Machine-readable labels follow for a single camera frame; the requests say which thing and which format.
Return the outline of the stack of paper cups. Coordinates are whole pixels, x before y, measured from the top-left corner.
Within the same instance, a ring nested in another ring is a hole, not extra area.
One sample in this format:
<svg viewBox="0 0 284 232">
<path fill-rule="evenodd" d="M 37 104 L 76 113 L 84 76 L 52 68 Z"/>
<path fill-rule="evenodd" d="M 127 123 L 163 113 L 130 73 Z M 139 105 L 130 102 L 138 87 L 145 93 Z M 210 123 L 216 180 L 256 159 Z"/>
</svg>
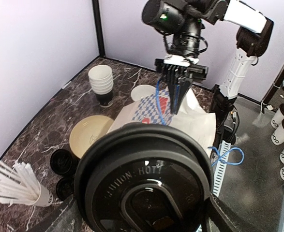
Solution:
<svg viewBox="0 0 284 232">
<path fill-rule="evenodd" d="M 91 89 L 99 104 L 107 108 L 113 100 L 113 73 L 108 65 L 97 65 L 88 72 Z"/>
</svg>

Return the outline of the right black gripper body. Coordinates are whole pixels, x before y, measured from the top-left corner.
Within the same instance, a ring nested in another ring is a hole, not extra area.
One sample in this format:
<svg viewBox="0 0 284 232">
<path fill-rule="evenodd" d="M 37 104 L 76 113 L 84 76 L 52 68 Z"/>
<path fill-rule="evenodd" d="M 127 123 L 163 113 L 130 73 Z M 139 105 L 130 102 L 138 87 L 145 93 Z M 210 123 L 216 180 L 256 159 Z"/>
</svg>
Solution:
<svg viewBox="0 0 284 232">
<path fill-rule="evenodd" d="M 192 83 L 198 82 L 202 83 L 206 80 L 209 68 L 202 65 L 190 65 L 188 67 L 183 67 L 183 78 L 182 83 Z"/>
</svg>

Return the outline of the black cup lid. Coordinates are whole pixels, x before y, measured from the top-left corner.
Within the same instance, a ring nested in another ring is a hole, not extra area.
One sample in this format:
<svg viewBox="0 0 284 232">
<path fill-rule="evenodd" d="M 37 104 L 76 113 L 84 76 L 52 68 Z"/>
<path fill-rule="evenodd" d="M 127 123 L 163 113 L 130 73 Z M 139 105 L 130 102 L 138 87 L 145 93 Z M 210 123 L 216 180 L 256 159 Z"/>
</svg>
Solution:
<svg viewBox="0 0 284 232">
<path fill-rule="evenodd" d="M 158 124 L 129 123 L 98 139 L 75 174 L 75 198 L 96 232 L 194 232 L 213 188 L 202 146 Z"/>
</svg>

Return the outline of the blue checkered paper bag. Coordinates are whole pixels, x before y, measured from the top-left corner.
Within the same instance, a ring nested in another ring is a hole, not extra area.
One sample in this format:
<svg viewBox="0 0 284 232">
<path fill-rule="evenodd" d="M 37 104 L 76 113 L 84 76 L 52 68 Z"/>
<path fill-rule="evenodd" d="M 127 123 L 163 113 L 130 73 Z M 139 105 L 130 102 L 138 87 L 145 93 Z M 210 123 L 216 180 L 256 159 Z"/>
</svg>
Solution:
<svg viewBox="0 0 284 232">
<path fill-rule="evenodd" d="M 214 151 L 222 163 L 226 163 L 222 161 L 226 154 L 229 154 L 226 164 L 237 166 L 243 163 L 245 155 L 238 147 L 231 148 L 220 155 L 219 149 L 213 144 L 216 132 L 215 114 L 206 113 L 200 107 L 191 89 L 182 100 L 179 112 L 173 115 L 170 113 L 168 90 L 159 90 L 158 86 L 155 88 L 152 95 L 123 107 L 108 131 L 112 132 L 131 122 L 171 126 L 196 140 L 208 157 L 210 157 L 211 151 Z"/>
</svg>

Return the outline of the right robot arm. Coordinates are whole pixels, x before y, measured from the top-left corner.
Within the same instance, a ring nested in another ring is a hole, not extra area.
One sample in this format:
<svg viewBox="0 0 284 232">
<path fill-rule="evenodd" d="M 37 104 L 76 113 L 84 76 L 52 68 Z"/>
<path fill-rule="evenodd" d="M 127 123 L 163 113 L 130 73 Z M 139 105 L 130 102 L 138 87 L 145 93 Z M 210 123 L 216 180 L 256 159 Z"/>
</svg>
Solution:
<svg viewBox="0 0 284 232">
<path fill-rule="evenodd" d="M 203 82 L 215 66 L 221 80 L 213 87 L 210 111 L 216 116 L 214 143 L 235 138 L 238 125 L 225 128 L 247 71 L 265 53 L 274 23 L 240 0 L 149 0 L 142 11 L 144 24 L 163 38 L 166 55 L 155 60 L 156 71 L 167 83 L 171 113 L 177 114 L 193 82 Z"/>
</svg>

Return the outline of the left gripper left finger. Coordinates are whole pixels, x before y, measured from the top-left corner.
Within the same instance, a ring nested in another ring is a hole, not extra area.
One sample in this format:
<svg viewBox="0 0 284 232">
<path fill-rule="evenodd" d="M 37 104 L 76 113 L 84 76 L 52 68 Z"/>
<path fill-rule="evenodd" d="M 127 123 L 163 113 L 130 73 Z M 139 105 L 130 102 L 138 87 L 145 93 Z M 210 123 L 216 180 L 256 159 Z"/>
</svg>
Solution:
<svg viewBox="0 0 284 232">
<path fill-rule="evenodd" d="M 73 195 L 39 223 L 40 232 L 81 232 L 82 216 Z"/>
</svg>

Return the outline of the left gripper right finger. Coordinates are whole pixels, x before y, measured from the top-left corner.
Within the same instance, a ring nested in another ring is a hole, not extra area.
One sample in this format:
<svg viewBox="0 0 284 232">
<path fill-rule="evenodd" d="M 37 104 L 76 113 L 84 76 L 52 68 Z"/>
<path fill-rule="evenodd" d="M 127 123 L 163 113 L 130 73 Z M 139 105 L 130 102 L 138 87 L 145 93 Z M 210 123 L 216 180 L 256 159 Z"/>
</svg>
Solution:
<svg viewBox="0 0 284 232">
<path fill-rule="evenodd" d="M 213 193 L 203 203 L 202 209 L 202 231 L 210 232 L 210 222 L 224 232 L 240 232 L 238 223 L 233 221 L 227 214 L 228 208 L 224 211 L 225 204 L 218 199 Z"/>
</svg>

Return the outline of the stack of black lids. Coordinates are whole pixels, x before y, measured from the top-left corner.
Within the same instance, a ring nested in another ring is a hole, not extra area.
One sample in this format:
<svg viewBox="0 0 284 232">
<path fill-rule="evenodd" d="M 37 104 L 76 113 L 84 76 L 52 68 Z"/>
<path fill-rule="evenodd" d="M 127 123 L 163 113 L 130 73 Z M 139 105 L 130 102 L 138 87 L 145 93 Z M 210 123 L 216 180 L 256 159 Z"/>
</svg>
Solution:
<svg viewBox="0 0 284 232">
<path fill-rule="evenodd" d="M 50 157 L 50 167 L 58 175 L 70 176 L 74 172 L 75 161 L 66 149 L 55 150 Z"/>
</svg>

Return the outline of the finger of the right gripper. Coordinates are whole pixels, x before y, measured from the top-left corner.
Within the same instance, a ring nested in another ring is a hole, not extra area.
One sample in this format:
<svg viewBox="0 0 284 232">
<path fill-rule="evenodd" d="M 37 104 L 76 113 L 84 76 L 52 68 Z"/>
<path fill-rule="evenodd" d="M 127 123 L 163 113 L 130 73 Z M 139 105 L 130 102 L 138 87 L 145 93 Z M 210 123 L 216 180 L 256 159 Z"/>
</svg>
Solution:
<svg viewBox="0 0 284 232">
<path fill-rule="evenodd" d="M 175 115 L 177 113 L 177 105 L 179 99 L 179 90 L 180 90 L 180 83 L 179 77 L 174 78 L 173 81 L 168 83 L 168 90 L 170 96 L 170 112 L 171 114 Z"/>
<path fill-rule="evenodd" d="M 192 82 L 190 78 L 182 78 L 180 84 L 177 86 L 177 95 L 175 102 L 175 114 L 179 112 L 181 103 L 189 88 L 191 87 Z"/>
</svg>

